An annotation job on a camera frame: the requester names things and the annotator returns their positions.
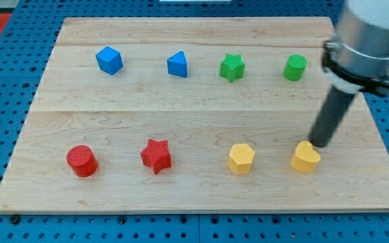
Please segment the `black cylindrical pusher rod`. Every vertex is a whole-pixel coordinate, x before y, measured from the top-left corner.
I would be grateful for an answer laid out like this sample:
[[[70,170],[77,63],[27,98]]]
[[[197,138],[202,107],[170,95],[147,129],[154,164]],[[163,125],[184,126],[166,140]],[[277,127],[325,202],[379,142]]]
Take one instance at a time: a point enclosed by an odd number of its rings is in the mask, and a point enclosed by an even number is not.
[[[331,86],[309,133],[309,142],[325,147],[334,135],[356,94],[349,94]]]

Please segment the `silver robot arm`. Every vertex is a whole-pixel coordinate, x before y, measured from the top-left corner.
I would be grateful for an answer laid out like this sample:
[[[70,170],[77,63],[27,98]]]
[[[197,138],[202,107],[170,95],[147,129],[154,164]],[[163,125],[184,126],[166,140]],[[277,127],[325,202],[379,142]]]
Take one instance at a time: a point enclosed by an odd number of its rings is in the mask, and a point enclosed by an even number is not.
[[[331,87],[309,133],[325,147],[359,92],[389,94],[389,0],[347,0],[321,66]]]

